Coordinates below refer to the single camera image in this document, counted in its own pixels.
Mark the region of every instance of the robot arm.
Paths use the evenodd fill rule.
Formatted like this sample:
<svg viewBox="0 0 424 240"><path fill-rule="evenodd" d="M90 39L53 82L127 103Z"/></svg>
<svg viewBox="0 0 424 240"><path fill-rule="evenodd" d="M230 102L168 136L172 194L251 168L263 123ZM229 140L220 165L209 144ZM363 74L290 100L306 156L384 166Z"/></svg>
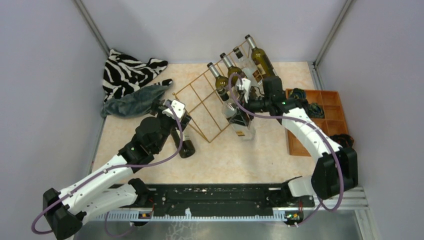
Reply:
<svg viewBox="0 0 424 240"><path fill-rule="evenodd" d="M343 175L344 191L358 185L358 161L355 150L342 148L331 140L307 115L301 104L294 98L286 98L281 79L278 76L263 80L264 96L250 99L250 80L242 78L235 85L241 93L241 104L253 113L268 112L271 116L283 116L278 122L302 143L316 161L312 176L295 178L288 182L288 197L316 194L325 200L340 193L340 181L331 155L339 160Z"/></svg>
<svg viewBox="0 0 424 240"><path fill-rule="evenodd" d="M58 240L74 235L90 219L110 210L146 204L149 190L139 178L119 188L109 187L141 169L131 166L149 164L153 155L162 150L171 129L177 127L175 116L165 103L172 107L184 130L191 117L183 103L177 100L154 102L151 114L156 116L143 119L131 141L110 161L71 186L60 191L51 188L43 194L43 209L63 199L44 214Z"/></svg>

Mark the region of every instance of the gray wall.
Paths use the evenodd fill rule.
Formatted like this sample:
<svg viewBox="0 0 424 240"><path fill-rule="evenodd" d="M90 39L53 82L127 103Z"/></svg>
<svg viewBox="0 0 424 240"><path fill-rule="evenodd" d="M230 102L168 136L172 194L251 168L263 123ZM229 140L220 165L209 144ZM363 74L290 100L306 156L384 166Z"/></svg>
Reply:
<svg viewBox="0 0 424 240"><path fill-rule="evenodd" d="M87 174L106 56L70 0L2 2L0 23L0 238L55 239L31 222L44 191Z"/></svg>
<svg viewBox="0 0 424 240"><path fill-rule="evenodd" d="M251 34L272 61L314 60L346 0L83 0L110 48L218 61Z"/></svg>
<svg viewBox="0 0 424 240"><path fill-rule="evenodd" d="M423 239L424 2L357 1L319 67L340 92L382 239Z"/></svg>

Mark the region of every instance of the wine bottle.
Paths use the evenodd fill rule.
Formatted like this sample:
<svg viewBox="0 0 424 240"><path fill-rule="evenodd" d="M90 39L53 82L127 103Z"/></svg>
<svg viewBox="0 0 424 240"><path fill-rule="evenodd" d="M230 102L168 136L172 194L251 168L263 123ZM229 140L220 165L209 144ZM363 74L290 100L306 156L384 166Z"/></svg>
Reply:
<svg viewBox="0 0 424 240"><path fill-rule="evenodd" d="M251 81L252 89L258 88L263 92L262 77L256 69L253 61L247 57L245 58L237 46L233 49L233 51L238 59L241 70L244 72L247 79Z"/></svg>
<svg viewBox="0 0 424 240"><path fill-rule="evenodd" d="M209 68L210 72L212 73L213 77L215 78L215 88L216 90L220 88L226 88L228 85L228 78L225 76L222 76L217 68L214 66L212 62L209 62L207 64L207 67Z"/></svg>
<svg viewBox="0 0 424 240"><path fill-rule="evenodd" d="M222 101L222 114L225 116L232 129L241 140L252 140L255 137L256 130L252 126L252 120L249 115L241 111L234 100L228 96L224 89L219 89L218 94Z"/></svg>
<svg viewBox="0 0 424 240"><path fill-rule="evenodd" d="M178 149L178 146L180 145L180 139L181 139L180 130L177 127L172 128L171 136L175 143L175 147ZM196 152L195 146L193 145L193 142L190 139L190 136L187 133L187 128L186 128L184 129L184 131L182 131L182 147L181 147L181 150L179 151L179 156L182 159L185 159L195 154L195 152Z"/></svg>
<svg viewBox="0 0 424 240"><path fill-rule="evenodd" d="M256 46L255 41L250 35L246 35L244 38L247 40L247 43L251 48L251 58L262 77L266 78L271 76L277 76L277 72L275 71L265 51Z"/></svg>
<svg viewBox="0 0 424 240"><path fill-rule="evenodd" d="M234 66L232 63L231 63L231 61L230 61L230 59L228 58L228 56L223 52L223 53L221 53L221 55L219 55L220 57L221 57L221 59L222 59L222 61L224 62L224 64L225 64L225 66L228 68L228 76L227 77L230 77L230 75L232 74L232 73L237 73L237 74L239 74L242 78L245 78L246 77L246 75L245 75L245 73L239 68L239 67L237 67L237 66ZM236 85L236 83L237 83L237 79L239 79L239 77L238 76L233 76L232 77L232 79L231 79L231 86L235 86Z"/></svg>

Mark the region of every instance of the gray towel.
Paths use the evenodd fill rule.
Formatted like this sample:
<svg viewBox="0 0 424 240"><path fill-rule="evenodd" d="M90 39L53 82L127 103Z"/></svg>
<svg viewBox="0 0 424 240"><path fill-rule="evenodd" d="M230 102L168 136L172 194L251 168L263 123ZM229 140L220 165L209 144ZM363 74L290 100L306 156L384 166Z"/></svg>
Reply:
<svg viewBox="0 0 424 240"><path fill-rule="evenodd" d="M120 99L111 98L104 103L100 115L114 115L120 118L135 118L149 113L153 100L161 99L165 91L171 87L172 79L154 85L145 86Z"/></svg>

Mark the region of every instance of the gold wire wine rack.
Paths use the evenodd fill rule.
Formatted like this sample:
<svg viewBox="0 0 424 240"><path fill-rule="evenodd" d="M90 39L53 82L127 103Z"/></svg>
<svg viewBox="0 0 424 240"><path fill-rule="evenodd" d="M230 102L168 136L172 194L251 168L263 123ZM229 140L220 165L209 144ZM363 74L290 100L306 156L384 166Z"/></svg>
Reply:
<svg viewBox="0 0 424 240"><path fill-rule="evenodd" d="M242 42L237 47L243 52L245 58L250 58L251 49L247 41ZM229 52L227 55L231 59L233 65L238 66L237 62L234 61L234 59L237 59L234 51ZM214 65L222 76L227 77L228 70L222 59ZM177 100L185 103L186 108L188 102L194 105L190 107L190 109L187 109L188 114L192 117L189 126L208 143L211 143L228 128L229 123L221 113L223 101L215 90L215 78L206 67L206 64L205 68L206 70L202 74L190 81L190 83L181 90L173 92L172 95L174 95ZM194 100L196 103L193 103L193 98L198 99L199 102Z"/></svg>

